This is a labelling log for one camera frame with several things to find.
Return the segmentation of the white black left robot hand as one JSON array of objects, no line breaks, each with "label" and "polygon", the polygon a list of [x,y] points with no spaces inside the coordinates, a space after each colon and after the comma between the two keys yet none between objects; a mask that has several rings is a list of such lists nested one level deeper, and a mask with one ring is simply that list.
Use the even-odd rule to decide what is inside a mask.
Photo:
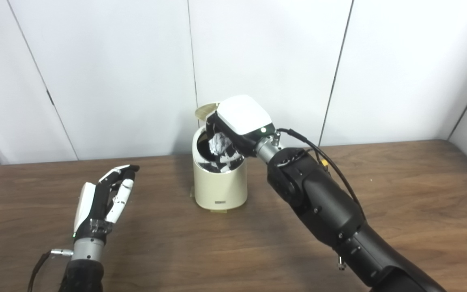
[{"label": "white black left robot hand", "polygon": [[128,203],[139,170],[139,165],[122,165],[96,183],[84,183],[73,225],[74,241],[94,238],[106,243]]}]

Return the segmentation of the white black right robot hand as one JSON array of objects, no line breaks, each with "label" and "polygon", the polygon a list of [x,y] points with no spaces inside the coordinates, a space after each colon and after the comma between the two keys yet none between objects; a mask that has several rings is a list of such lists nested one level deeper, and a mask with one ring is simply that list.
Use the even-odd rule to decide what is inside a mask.
[{"label": "white black right robot hand", "polygon": [[247,157],[258,157],[268,164],[280,151],[271,117],[248,95],[237,95],[217,104],[206,115],[212,164],[220,172],[234,170]]}]

